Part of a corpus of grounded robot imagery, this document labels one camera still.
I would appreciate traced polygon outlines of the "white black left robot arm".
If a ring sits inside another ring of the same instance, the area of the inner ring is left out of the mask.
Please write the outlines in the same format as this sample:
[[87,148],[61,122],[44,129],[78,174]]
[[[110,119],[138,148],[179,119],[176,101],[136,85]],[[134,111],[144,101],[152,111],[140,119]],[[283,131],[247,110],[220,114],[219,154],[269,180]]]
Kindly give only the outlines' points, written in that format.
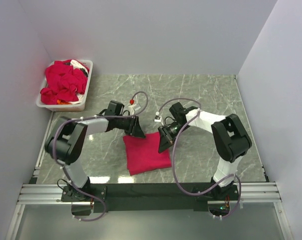
[[99,114],[82,119],[60,117],[48,139],[45,151],[62,167],[67,177],[65,194],[79,201],[85,201],[94,192],[91,181],[84,172],[80,155],[86,136],[106,133],[113,129],[123,130],[128,136],[145,138],[136,115],[123,115],[124,105],[118,101],[110,101],[106,109]]

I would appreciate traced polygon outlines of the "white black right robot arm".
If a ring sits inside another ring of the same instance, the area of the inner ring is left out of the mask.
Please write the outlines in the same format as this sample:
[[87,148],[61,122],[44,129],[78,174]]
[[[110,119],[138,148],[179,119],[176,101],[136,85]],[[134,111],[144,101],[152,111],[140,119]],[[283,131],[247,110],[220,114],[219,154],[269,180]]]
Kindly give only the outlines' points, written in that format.
[[158,152],[173,147],[176,150],[177,141],[181,133],[189,127],[197,127],[213,135],[215,148],[219,154],[217,170],[211,178],[211,187],[200,192],[189,192],[178,182],[175,173],[175,153],[172,153],[172,171],[177,187],[189,196],[200,196],[211,193],[212,197],[220,200],[227,195],[234,186],[234,179],[238,165],[252,147],[252,141],[236,114],[228,116],[208,113],[199,107],[185,108],[181,103],[173,104],[169,111],[173,116],[173,123],[163,124],[158,128],[160,142]]

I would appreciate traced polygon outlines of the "red t shirt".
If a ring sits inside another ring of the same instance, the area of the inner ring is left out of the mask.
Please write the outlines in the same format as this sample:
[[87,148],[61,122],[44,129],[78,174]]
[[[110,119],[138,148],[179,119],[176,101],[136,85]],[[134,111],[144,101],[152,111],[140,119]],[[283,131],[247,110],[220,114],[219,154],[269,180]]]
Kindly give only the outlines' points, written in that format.
[[130,175],[171,167],[169,150],[158,152],[159,141],[160,135],[157,132],[148,133],[143,139],[129,135],[123,136],[127,169]]

